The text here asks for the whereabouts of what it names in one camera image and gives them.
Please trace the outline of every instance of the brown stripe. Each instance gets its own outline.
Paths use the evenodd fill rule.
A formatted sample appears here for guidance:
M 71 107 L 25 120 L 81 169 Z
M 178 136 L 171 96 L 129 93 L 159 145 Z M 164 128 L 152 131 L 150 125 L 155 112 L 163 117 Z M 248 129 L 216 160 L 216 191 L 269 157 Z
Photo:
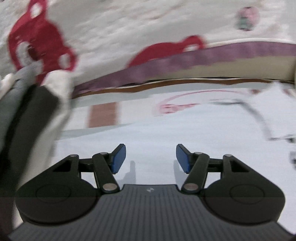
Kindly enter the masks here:
M 261 80 L 261 79 L 236 79 L 236 80 L 167 80 L 167 81 L 154 81 L 145 85 L 131 86 L 129 88 L 114 88 L 114 89 L 104 89 L 96 92 L 87 92 L 81 95 L 75 96 L 75 98 L 93 94 L 102 94 L 102 93 L 114 93 L 114 92 L 124 92 L 124 93 L 135 93 L 139 91 L 144 91 L 152 88 L 169 86 L 169 85 L 179 85 L 179 84 L 189 84 L 189 83 L 208 83 L 208 84 L 223 84 L 223 85 L 234 85 L 239 83 L 250 83 L 250 82 L 261 82 L 261 83 L 270 83 L 272 80 Z M 291 83 L 290 81 L 281 81 L 282 83 Z
M 117 124 L 117 103 L 97 104 L 91 107 L 89 128 Z

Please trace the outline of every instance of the cartoon character print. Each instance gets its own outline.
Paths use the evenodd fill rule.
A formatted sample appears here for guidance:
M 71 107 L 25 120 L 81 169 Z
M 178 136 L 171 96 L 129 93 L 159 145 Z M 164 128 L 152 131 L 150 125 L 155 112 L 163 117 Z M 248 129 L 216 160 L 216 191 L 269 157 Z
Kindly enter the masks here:
M 200 36 L 194 35 L 185 38 L 181 42 L 157 43 L 146 47 L 138 53 L 128 64 L 128 67 L 146 63 L 153 59 L 166 58 L 186 51 L 203 49 L 204 41 Z
M 244 7 L 238 13 L 238 29 L 251 31 L 258 23 L 259 11 L 256 7 Z
M 19 70 L 33 64 L 41 84 L 46 74 L 72 71 L 77 57 L 63 42 L 58 28 L 46 19 L 47 0 L 30 0 L 27 11 L 14 24 L 8 37 L 13 64 Z

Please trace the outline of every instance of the white bedsheet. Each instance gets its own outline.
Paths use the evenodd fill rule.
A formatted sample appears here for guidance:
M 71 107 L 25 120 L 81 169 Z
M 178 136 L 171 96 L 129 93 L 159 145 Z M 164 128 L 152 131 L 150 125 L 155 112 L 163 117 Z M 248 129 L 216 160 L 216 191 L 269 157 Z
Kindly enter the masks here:
M 290 146 L 285 140 L 267 141 L 261 125 L 241 106 L 203 104 L 150 121 L 59 140 L 53 163 L 70 154 L 90 158 L 111 152 L 120 143 L 127 147 L 126 160 L 115 175 L 121 186 L 176 183 L 180 187 L 186 175 L 176 165 L 179 143 L 212 158 L 234 155 L 283 190 L 286 204 L 279 222 L 296 232 L 296 170 L 289 162 Z M 91 176 L 84 178 L 95 184 Z
M 34 7 L 28 9 L 29 15 L 34 18 L 42 10 L 38 5 L 40 0 L 5 0 L 0 3 L 1 75 L 15 70 L 8 52 L 8 36 L 15 22 L 27 11 L 29 2 L 34 3 Z M 48 7 L 46 19 L 58 27 L 64 44 L 77 54 L 73 72 L 76 85 L 125 69 L 129 61 L 147 46 L 180 42 L 191 35 L 201 35 L 207 47 L 246 41 L 296 41 L 294 0 L 44 2 Z M 252 31 L 236 27 L 237 13 L 244 7 L 256 7 L 258 10 L 259 22 Z M 33 62 L 26 52 L 26 40 L 22 35 L 16 38 L 18 61 L 23 65 Z M 38 32 L 32 31 L 32 38 L 38 41 Z M 34 47 L 38 52 L 40 46 Z M 195 50 L 192 46 L 188 47 L 186 50 Z M 53 51 L 50 44 L 48 48 L 47 52 Z M 42 61 L 42 53 L 38 54 L 41 60 L 36 62 L 36 70 L 41 74 L 48 63 Z M 69 64 L 67 56 L 62 55 L 58 51 L 58 59 L 54 59 L 59 61 L 61 68 Z

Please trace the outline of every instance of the red bear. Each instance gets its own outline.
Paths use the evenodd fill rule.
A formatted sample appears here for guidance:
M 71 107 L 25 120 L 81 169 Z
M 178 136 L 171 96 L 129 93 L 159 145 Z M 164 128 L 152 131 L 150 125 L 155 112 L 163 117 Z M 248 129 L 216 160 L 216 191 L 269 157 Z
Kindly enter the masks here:
M 183 53 L 192 45 L 197 46 L 198 49 L 203 49 L 205 47 L 204 41 L 197 35 L 189 36 L 178 43 L 167 42 L 153 44 L 138 53 L 128 64 L 128 67 L 143 64 L 153 59 L 166 58 L 175 54 Z
M 16 69 L 35 64 L 37 83 L 47 73 L 64 69 L 72 71 L 77 57 L 64 45 L 58 28 L 46 19 L 47 0 L 30 0 L 27 11 L 13 26 L 8 46 Z

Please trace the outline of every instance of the purple stripe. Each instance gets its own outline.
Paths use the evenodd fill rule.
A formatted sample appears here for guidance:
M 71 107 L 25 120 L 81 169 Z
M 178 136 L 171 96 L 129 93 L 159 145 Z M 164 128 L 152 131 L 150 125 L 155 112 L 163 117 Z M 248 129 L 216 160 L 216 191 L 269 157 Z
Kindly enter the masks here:
M 77 85 L 73 97 L 104 88 L 131 83 L 143 83 L 148 78 L 189 69 L 196 65 L 231 62 L 238 58 L 264 56 L 296 56 L 296 45 L 276 42 L 243 42 L 173 55 L 156 59 Z

